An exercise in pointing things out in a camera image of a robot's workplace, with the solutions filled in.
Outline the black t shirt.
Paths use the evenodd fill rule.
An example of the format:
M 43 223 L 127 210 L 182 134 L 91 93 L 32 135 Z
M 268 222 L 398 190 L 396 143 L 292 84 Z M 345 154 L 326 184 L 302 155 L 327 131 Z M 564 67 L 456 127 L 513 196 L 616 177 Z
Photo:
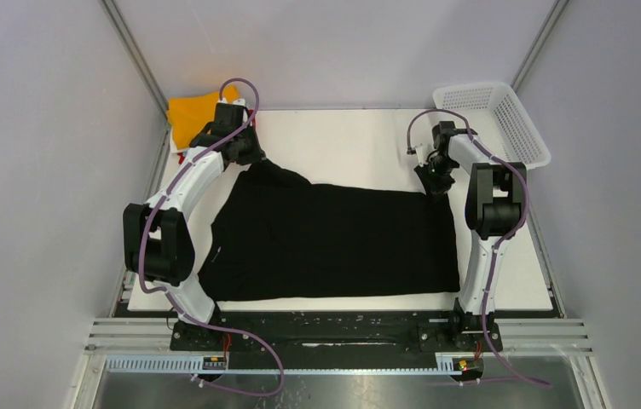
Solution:
M 216 301 L 460 288 L 447 197 L 314 184 L 263 161 L 240 172 L 211 235 L 199 282 Z

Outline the left small electronics module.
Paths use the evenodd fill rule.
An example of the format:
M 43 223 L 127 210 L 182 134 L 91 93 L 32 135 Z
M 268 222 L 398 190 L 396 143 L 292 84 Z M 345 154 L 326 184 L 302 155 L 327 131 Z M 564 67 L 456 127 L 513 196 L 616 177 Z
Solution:
M 224 355 L 208 355 L 202 358 L 203 371 L 224 372 L 228 369 L 228 360 Z

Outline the orange folded t shirt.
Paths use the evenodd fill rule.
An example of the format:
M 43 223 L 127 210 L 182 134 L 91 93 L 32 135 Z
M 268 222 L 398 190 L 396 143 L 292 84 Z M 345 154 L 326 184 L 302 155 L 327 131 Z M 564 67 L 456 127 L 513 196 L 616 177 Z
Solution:
M 216 104 L 220 101 L 218 91 L 195 97 L 169 99 L 168 123 L 174 128 L 178 147 L 190 145 L 191 140 L 214 119 Z

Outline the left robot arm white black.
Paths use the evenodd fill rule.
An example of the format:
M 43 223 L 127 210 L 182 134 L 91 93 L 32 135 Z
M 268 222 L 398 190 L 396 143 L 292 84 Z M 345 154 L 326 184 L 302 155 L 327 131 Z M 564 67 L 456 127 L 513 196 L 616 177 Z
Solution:
M 255 109 L 245 100 L 221 98 L 214 118 L 194 137 L 170 181 L 123 213 L 124 262 L 146 294 L 164 296 L 179 320 L 193 325 L 191 339 L 204 350 L 218 347 L 221 324 L 212 320 L 216 302 L 193 273 L 196 259 L 188 221 L 212 183 L 231 163 L 264 157 L 254 126 Z

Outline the small electronics module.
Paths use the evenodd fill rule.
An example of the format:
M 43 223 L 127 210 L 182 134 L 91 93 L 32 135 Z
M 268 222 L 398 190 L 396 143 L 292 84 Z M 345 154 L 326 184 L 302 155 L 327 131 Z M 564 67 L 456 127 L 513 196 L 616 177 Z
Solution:
M 467 372 L 478 372 L 483 373 L 483 359 L 464 359 L 459 358 L 454 361 L 454 368 L 459 370 L 461 373 Z
M 202 358 L 203 371 L 224 372 L 228 369 L 228 360 L 224 355 L 208 355 Z

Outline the white plastic basket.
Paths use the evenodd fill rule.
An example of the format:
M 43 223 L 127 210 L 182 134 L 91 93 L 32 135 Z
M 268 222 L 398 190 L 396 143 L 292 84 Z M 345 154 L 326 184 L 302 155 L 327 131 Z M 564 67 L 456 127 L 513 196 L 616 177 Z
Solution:
M 551 154 L 510 85 L 477 82 L 445 86 L 432 93 L 435 107 L 466 117 L 482 143 L 508 162 L 537 169 L 551 162 Z

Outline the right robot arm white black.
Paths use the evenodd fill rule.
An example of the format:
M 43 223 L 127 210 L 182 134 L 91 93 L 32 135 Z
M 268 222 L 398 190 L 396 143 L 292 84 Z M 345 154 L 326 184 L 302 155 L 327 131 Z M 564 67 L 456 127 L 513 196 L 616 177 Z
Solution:
M 419 159 L 414 171 L 425 192 L 434 200 L 447 197 L 462 169 L 469 177 L 465 223 L 471 231 L 467 273 L 454 299 L 444 341 L 456 349 L 483 350 L 495 346 L 493 331 L 495 289 L 508 244 L 528 218 L 527 167 L 492 154 L 471 128 L 441 121 L 432 130 L 432 148 L 409 153 Z

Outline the white folded t shirt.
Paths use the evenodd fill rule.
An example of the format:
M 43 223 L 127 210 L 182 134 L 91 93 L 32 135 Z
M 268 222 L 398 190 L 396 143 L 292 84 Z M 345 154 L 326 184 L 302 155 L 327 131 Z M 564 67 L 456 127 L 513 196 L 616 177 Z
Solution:
M 180 148 L 177 146 L 174 138 L 174 128 L 171 127 L 168 133 L 169 136 L 169 147 L 170 147 L 170 153 L 174 154 L 180 154 L 180 153 L 185 153 L 188 150 L 188 147 Z

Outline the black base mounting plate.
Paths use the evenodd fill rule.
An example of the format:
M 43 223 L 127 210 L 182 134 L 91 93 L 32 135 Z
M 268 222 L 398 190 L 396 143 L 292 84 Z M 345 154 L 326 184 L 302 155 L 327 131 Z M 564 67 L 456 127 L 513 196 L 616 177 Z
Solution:
M 90 345 L 120 354 L 224 355 L 228 369 L 431 368 L 434 356 L 546 357 L 563 344 L 556 320 L 494 317 L 495 346 L 444 341 L 452 311 L 220 312 L 211 328 L 177 320 L 97 322 Z

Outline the right small electronics module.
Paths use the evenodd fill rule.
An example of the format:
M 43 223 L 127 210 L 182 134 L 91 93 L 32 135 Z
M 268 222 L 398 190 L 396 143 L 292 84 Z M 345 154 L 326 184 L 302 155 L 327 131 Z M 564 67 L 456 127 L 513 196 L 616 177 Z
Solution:
M 459 358 L 454 361 L 454 368 L 459 370 L 461 373 L 467 372 L 478 372 L 483 373 L 483 359 L 464 359 Z

